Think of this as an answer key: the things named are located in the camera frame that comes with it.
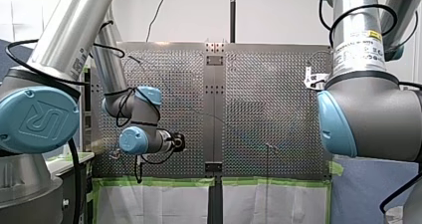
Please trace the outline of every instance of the white wall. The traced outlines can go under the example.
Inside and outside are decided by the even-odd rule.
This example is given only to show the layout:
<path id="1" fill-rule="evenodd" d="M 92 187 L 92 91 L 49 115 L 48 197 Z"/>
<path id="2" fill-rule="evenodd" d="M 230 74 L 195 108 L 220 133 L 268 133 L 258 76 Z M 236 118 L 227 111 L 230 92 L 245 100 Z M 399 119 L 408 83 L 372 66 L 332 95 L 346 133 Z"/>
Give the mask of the white wall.
<path id="1" fill-rule="evenodd" d="M 145 41 L 159 1 L 114 1 L 114 16 L 124 41 Z M 150 41 L 229 40 L 229 1 L 165 0 Z M 328 45 L 328 31 L 319 22 L 317 5 L 318 0 L 237 0 L 236 40 L 238 43 Z M 323 13 L 331 24 L 332 9 L 325 4 Z M 409 41 L 403 58 L 387 65 L 388 71 L 402 81 L 418 78 L 415 44 L 415 39 Z"/>

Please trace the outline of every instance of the perforated metal panel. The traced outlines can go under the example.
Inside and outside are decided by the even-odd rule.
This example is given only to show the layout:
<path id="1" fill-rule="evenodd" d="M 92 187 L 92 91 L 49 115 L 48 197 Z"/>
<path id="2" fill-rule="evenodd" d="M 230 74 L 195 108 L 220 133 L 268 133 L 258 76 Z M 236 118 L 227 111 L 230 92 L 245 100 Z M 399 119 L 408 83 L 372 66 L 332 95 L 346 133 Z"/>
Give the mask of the perforated metal panel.
<path id="1" fill-rule="evenodd" d="M 168 162 L 145 165 L 144 175 L 203 177 L 205 161 L 222 161 L 224 176 L 328 179 L 316 92 L 303 83 L 309 57 L 328 47 L 229 44 L 214 54 L 205 44 L 119 46 L 143 61 L 140 66 L 123 60 L 128 84 L 160 88 L 159 125 L 184 133 L 187 141 L 187 149 Z M 213 64 L 212 56 L 223 63 Z M 323 73 L 330 56 L 319 54 L 312 63 L 314 73 Z M 133 156 L 110 158 L 121 128 L 101 112 L 101 84 L 96 87 L 93 75 L 93 143 L 104 150 L 96 157 L 94 175 L 133 175 Z"/>
<path id="2" fill-rule="evenodd" d="M 223 168 L 226 176 L 324 179 L 316 92 L 304 86 L 311 54 L 327 47 L 229 45 Z M 330 57 L 312 59 L 323 73 Z"/>
<path id="3" fill-rule="evenodd" d="M 122 44 L 127 56 L 143 61 L 124 58 L 127 83 L 130 87 L 152 86 L 162 90 L 163 106 L 159 127 L 178 131 L 186 137 L 186 150 L 173 154 L 162 165 L 144 165 L 143 174 L 158 177 L 202 177 L 203 158 L 203 52 L 204 45 L 187 47 L 172 45 Z M 134 156 L 123 155 L 114 160 L 110 153 L 117 148 L 118 136 L 122 128 L 116 128 L 115 118 L 102 112 L 100 131 L 104 152 L 96 158 L 95 176 L 133 175 Z M 150 157 L 151 161 L 162 160 L 168 154 Z"/>

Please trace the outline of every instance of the black cable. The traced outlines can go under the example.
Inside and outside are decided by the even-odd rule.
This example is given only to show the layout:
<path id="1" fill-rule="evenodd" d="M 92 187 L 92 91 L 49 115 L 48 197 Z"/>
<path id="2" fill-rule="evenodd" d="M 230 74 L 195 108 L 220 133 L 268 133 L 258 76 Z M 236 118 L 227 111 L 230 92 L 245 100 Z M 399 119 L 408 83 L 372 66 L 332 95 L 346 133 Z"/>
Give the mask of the black cable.
<path id="1" fill-rule="evenodd" d="M 128 118 L 124 123 L 119 123 L 118 121 L 120 118 L 124 117 L 124 114 L 122 112 L 123 108 L 126 106 L 127 101 L 129 100 L 131 95 L 135 93 L 135 91 L 138 91 L 139 94 L 146 99 L 146 101 L 154 108 L 155 112 L 157 113 L 158 120 L 161 120 L 161 112 L 159 111 L 158 107 L 152 102 L 152 100 L 146 94 L 144 94 L 139 88 L 129 88 L 127 95 L 123 99 L 120 99 L 120 102 L 118 104 L 118 112 L 117 112 L 117 115 L 115 116 L 115 125 L 117 127 L 123 127 L 130 122 L 130 118 Z"/>
<path id="2" fill-rule="evenodd" d="M 322 25 L 327 29 L 327 30 L 331 30 L 331 27 L 325 22 L 325 20 L 323 19 L 323 14 L 322 14 L 322 2 L 323 0 L 319 0 L 319 20 L 322 23 Z"/>
<path id="3" fill-rule="evenodd" d="M 399 82 L 398 85 L 399 86 L 406 86 L 406 87 L 414 87 L 414 88 L 418 88 L 419 90 L 422 90 L 422 84 L 409 83 L 409 82 Z"/>
<path id="4" fill-rule="evenodd" d="M 161 5 L 162 5 L 162 3 L 163 3 L 163 2 L 164 2 L 164 0 L 161 0 L 161 1 L 160 1 L 159 5 L 158 5 L 158 7 L 157 7 L 157 10 L 156 10 L 156 12 L 155 12 L 154 18 L 152 19 L 151 23 L 149 23 L 148 35 L 146 36 L 146 43 L 149 41 L 149 36 L 151 35 L 151 28 L 152 28 L 152 25 L 154 24 L 155 19 L 157 19 L 157 16 L 158 16 L 158 13 L 159 13 L 159 9 L 161 8 Z"/>
<path id="5" fill-rule="evenodd" d="M 20 60 L 19 58 L 17 58 L 10 50 L 14 47 L 17 46 L 21 46 L 21 45 L 25 45 L 25 44 L 32 44 L 32 43 L 37 43 L 38 39 L 33 39 L 33 40 L 25 40 L 25 41 L 19 41 L 19 42 L 13 42 L 10 43 L 9 45 L 7 45 L 6 47 L 6 55 L 12 59 L 14 62 L 16 62 L 17 64 L 21 65 L 22 67 L 30 70 L 33 73 L 36 73 L 46 79 L 53 79 L 55 81 L 58 82 L 62 82 L 62 83 L 66 83 L 66 84 L 71 84 L 71 85 L 76 85 L 76 86 L 89 86 L 89 83 L 82 83 L 82 82 L 74 82 L 74 81 L 68 81 L 65 79 L 61 79 L 61 78 L 57 78 L 57 77 L 52 77 L 47 73 L 44 73 L 38 69 L 35 69 L 33 67 L 31 67 L 30 65 L 28 65 L 27 63 L 25 63 L 24 61 Z"/>
<path id="6" fill-rule="evenodd" d="M 104 28 L 104 27 L 106 27 L 106 26 L 108 26 L 108 25 L 113 25 L 114 24 L 114 21 L 113 20 L 109 20 L 109 21 L 107 21 L 107 22 L 104 22 L 103 24 L 102 24 L 102 26 L 100 27 L 100 31 Z"/>
<path id="7" fill-rule="evenodd" d="M 413 177 L 410 181 L 408 181 L 406 184 L 404 184 L 403 186 L 401 186 L 399 189 L 397 189 L 397 191 L 393 192 L 393 194 L 391 194 L 390 196 L 388 196 L 385 200 L 383 200 L 381 202 L 381 204 L 379 205 L 379 209 L 381 210 L 382 213 L 385 214 L 386 210 L 385 210 L 385 206 L 390 203 L 394 198 L 398 197 L 399 195 L 401 195 L 403 192 L 405 192 L 407 189 L 409 189 L 410 187 L 412 187 L 413 185 L 415 185 L 422 177 L 422 172 L 418 173 L 415 177 Z"/>
<path id="8" fill-rule="evenodd" d="M 410 39 L 412 39 L 412 37 L 415 35 L 416 31 L 418 30 L 418 26 L 419 26 L 419 13 L 418 13 L 418 11 L 415 12 L 415 19 L 416 19 L 416 21 L 415 21 L 415 27 L 413 28 L 413 31 L 409 35 L 409 37 L 406 40 L 404 40 L 404 42 L 400 43 L 400 45 L 396 46 L 394 49 L 392 49 L 390 51 L 386 51 L 385 53 L 397 51 L 397 49 L 403 47 L 404 45 L 406 45 L 407 42 L 410 41 Z"/>
<path id="9" fill-rule="evenodd" d="M 398 17 L 397 17 L 397 13 L 390 7 L 383 5 L 383 4 L 369 4 L 369 5 L 363 5 L 363 6 L 359 6 L 359 7 L 355 7 L 352 8 L 350 10 L 348 10 L 347 12 L 341 14 L 341 16 L 339 16 L 335 22 L 332 24 L 331 29 L 329 30 L 329 44 L 333 47 L 334 44 L 334 32 L 335 32 L 335 28 L 338 26 L 338 24 L 347 16 L 349 16 L 352 12 L 355 12 L 357 10 L 360 9 L 365 9 L 365 8 L 379 8 L 379 9 L 383 9 L 385 11 L 387 11 L 388 13 L 391 14 L 391 16 L 393 17 L 393 24 L 391 25 L 391 27 L 382 33 L 382 36 L 387 35 L 388 33 L 390 33 L 395 26 L 397 25 L 398 22 Z"/>
<path id="10" fill-rule="evenodd" d="M 107 45 L 103 45 L 99 43 L 94 43 L 94 46 L 120 52 L 120 55 L 118 56 L 119 58 L 124 58 L 124 56 L 126 55 L 126 53 L 122 49 L 119 49 L 116 47 L 111 47 L 111 46 L 107 46 Z"/>
<path id="11" fill-rule="evenodd" d="M 137 167 L 139 166 L 139 175 L 137 175 Z M 136 178 L 137 184 L 142 182 L 142 171 L 143 163 L 141 162 L 139 165 L 137 164 L 137 155 L 134 157 L 134 177 Z"/>
<path id="12" fill-rule="evenodd" d="M 127 95 L 126 95 L 123 99 L 120 99 L 120 102 L 118 103 L 118 112 L 117 112 L 117 115 L 115 116 L 115 125 L 116 125 L 117 127 L 123 127 L 123 126 L 127 125 L 127 124 L 130 122 L 130 118 L 128 118 L 128 119 L 127 119 L 124 123 L 122 123 L 122 124 L 120 124 L 120 123 L 118 122 L 118 120 L 119 120 L 121 117 L 124 117 L 124 114 L 123 114 L 122 110 L 123 110 L 123 108 L 126 106 L 127 101 L 129 100 L 129 98 L 130 98 L 130 96 L 132 95 L 132 93 L 133 93 L 133 92 L 134 92 L 134 89 L 129 88 L 129 89 L 128 89 L 128 93 L 127 93 Z"/>
<path id="13" fill-rule="evenodd" d="M 162 159 L 161 161 L 158 161 L 158 162 L 152 162 L 152 161 L 147 160 L 145 157 L 143 157 L 143 154 L 140 155 L 140 158 L 142 158 L 142 160 L 145 161 L 148 164 L 159 165 L 159 164 L 166 162 L 168 159 L 170 159 L 170 157 L 173 155 L 173 153 L 174 153 L 174 148 L 171 149 L 170 154 L 166 158 L 164 158 L 164 159 Z"/>
<path id="14" fill-rule="evenodd" d="M 81 167 L 79 164 L 79 157 L 77 146 L 75 145 L 74 139 L 69 140 L 69 149 L 72 154 L 72 163 L 75 171 L 75 212 L 74 212 L 74 224 L 80 223 L 81 207 L 82 207 L 82 177 Z"/>

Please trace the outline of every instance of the robot end effector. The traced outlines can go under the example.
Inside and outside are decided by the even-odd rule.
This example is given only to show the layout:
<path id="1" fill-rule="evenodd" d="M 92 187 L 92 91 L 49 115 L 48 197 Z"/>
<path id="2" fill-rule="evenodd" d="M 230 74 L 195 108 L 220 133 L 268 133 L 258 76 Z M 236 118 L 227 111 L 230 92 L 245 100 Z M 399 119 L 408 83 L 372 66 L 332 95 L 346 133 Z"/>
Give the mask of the robot end effector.
<path id="1" fill-rule="evenodd" d="M 384 39 L 381 27 L 391 28 L 391 16 L 384 12 L 380 20 L 378 10 L 367 7 L 378 0 L 327 1 L 334 19 L 342 20 L 333 31 L 333 71 L 318 94 L 322 144 L 334 154 L 421 162 L 421 93 L 401 91 L 385 67 L 420 0 L 388 0 L 398 21 Z M 367 8 L 342 16 L 360 6 Z"/>
<path id="2" fill-rule="evenodd" d="M 185 148 L 184 135 L 157 128 L 162 104 L 161 91 L 152 87 L 134 90 L 131 126 L 119 137 L 119 146 L 128 154 L 180 152 Z"/>

